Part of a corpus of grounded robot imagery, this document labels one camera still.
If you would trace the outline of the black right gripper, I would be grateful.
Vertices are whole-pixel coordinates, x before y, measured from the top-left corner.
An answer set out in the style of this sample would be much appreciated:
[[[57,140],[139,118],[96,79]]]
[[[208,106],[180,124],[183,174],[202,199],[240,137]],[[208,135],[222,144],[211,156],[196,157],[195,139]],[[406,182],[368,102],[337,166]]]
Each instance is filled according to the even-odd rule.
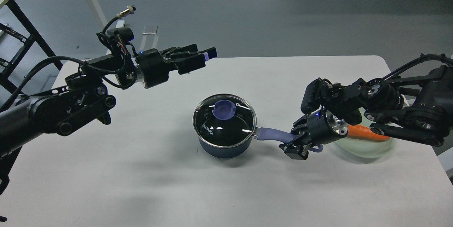
[[[321,145],[343,139],[348,135],[349,124],[330,111],[305,114],[293,123],[291,134],[279,138],[279,148],[294,160],[306,160],[309,152],[321,152]]]

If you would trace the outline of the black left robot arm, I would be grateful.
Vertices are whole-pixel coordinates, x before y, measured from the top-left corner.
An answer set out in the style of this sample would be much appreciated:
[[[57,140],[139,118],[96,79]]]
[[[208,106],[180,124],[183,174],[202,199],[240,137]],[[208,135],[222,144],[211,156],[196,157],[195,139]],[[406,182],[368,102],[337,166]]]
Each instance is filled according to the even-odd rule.
[[[188,74],[217,57],[214,47],[199,50],[196,44],[137,52],[131,44],[134,34],[130,28],[110,28],[134,11],[134,6],[128,6],[97,33],[100,43],[110,51],[108,55],[85,61],[66,56],[46,58],[32,68],[1,106],[1,192],[9,184],[9,173],[24,144],[42,134],[71,135],[93,120],[111,124],[109,110],[116,99],[108,93],[106,84],[125,90],[141,82],[148,89],[167,82],[171,71]],[[62,60],[78,64],[76,73],[65,78],[64,86],[34,95],[21,93],[34,75]]]

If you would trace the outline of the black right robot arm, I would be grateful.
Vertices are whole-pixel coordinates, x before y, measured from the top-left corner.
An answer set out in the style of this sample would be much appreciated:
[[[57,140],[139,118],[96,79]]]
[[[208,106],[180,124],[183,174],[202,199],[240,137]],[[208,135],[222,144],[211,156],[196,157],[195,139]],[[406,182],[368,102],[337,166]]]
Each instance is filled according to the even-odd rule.
[[[306,88],[292,138],[279,148],[291,159],[345,138],[363,118],[377,135],[442,146],[452,130],[452,59],[421,54],[382,78],[350,85],[318,78]]]

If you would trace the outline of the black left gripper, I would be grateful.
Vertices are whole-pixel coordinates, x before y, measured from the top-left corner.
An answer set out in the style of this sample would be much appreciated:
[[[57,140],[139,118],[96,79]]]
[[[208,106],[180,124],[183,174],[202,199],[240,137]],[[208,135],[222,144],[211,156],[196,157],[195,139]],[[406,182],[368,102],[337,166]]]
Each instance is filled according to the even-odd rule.
[[[196,44],[184,47],[170,47],[162,51],[150,49],[142,51],[136,57],[138,68],[142,74],[144,88],[148,89],[164,83],[169,79],[169,73],[177,69],[179,75],[206,66],[206,62],[217,57],[215,47],[198,50]],[[165,61],[175,60],[175,65]]]

